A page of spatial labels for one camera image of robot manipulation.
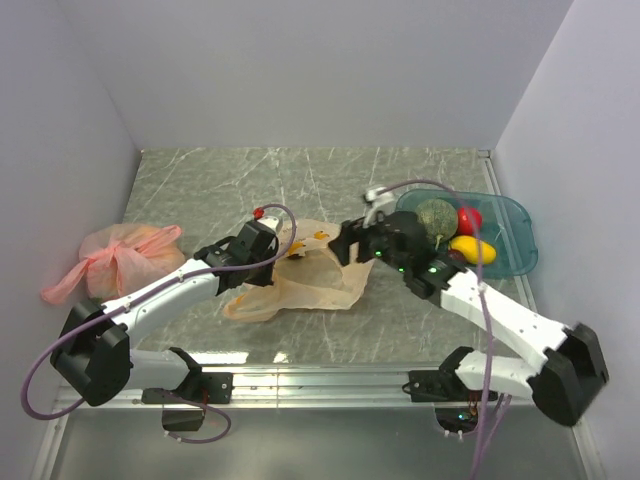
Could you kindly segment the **green netted melon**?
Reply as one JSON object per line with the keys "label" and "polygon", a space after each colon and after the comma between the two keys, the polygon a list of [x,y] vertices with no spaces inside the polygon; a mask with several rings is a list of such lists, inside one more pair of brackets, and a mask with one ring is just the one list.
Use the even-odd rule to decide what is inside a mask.
{"label": "green netted melon", "polygon": [[416,208],[420,223],[425,227],[427,240],[435,250],[450,240],[458,229],[457,211],[443,199],[423,201]]}

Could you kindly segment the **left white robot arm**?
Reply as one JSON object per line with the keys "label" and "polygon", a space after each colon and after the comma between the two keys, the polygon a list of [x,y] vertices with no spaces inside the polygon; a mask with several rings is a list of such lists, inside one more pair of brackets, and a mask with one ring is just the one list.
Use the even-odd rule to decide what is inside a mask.
{"label": "left white robot arm", "polygon": [[202,367],[186,351],[147,352],[137,346],[197,303],[245,283],[269,285],[281,227],[272,216],[250,220],[237,235],[200,249],[176,271],[132,294],[103,304],[77,304],[61,335],[84,330],[52,352],[51,365],[91,406],[129,389],[163,389],[202,400]]}

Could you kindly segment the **dark red plum fruit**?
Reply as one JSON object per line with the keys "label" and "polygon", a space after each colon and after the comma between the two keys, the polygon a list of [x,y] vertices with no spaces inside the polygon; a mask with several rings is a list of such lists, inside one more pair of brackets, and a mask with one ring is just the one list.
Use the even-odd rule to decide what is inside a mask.
{"label": "dark red plum fruit", "polygon": [[455,261],[457,261],[459,263],[462,263],[462,264],[466,263],[465,256],[458,250],[449,250],[448,251],[448,255],[449,255],[449,257],[451,259],[453,259],[453,260],[455,260]]}

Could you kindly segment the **red apple fruit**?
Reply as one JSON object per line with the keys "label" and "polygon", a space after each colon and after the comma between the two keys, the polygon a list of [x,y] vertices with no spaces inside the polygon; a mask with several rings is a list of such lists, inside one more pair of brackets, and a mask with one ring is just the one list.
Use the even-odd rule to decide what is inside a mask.
{"label": "red apple fruit", "polygon": [[460,207],[457,210],[458,227],[456,234],[459,236],[474,236],[483,224],[481,213],[473,207]]}

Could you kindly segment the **orange plastic bag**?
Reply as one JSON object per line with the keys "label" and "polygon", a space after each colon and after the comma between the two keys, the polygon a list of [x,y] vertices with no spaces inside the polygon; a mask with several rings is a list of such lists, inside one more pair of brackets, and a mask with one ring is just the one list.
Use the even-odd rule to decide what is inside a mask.
{"label": "orange plastic bag", "polygon": [[[275,263],[273,284],[249,285],[224,306],[227,319],[255,323],[268,321],[281,310],[348,310],[361,298],[373,263],[340,265],[328,248],[339,233],[337,224],[298,219],[296,225],[292,246]],[[287,259],[303,252],[301,260]]]}

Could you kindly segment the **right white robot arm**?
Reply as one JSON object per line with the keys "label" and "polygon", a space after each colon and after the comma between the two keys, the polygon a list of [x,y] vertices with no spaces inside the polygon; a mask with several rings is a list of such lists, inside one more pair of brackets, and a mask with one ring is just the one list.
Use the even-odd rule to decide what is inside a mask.
{"label": "right white robot arm", "polygon": [[426,240],[417,215],[397,211],[348,220],[328,244],[341,265],[376,259],[395,268],[417,297],[484,329],[515,357],[460,348],[441,370],[468,390],[530,399],[549,419],[574,426],[609,381],[596,332],[535,313],[481,282]]}

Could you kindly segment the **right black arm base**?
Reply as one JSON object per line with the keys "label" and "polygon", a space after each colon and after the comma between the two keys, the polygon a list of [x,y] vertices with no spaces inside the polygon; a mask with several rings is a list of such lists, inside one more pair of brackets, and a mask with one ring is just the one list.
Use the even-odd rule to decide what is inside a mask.
{"label": "right black arm base", "polygon": [[412,403],[434,405],[436,424],[445,434],[465,436],[478,425],[480,390],[469,390],[453,375],[440,370],[413,370],[401,387]]}

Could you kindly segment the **yellow mango fruit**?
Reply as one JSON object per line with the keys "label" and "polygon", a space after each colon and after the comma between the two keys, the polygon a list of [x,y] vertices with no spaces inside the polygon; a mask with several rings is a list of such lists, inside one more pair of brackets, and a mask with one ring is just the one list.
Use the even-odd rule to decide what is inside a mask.
{"label": "yellow mango fruit", "polygon": [[459,235],[449,242],[449,250],[459,252],[467,263],[479,261],[492,264],[497,259],[496,249],[489,243],[469,235]]}

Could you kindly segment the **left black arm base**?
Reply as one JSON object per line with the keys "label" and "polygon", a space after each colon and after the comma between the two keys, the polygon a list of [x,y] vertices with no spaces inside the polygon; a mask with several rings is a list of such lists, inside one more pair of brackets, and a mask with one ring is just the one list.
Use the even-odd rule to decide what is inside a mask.
{"label": "left black arm base", "polygon": [[232,373],[201,372],[174,390],[145,389],[141,403],[162,407],[162,426],[168,432],[195,433],[204,425],[210,407],[230,403],[232,390]]}

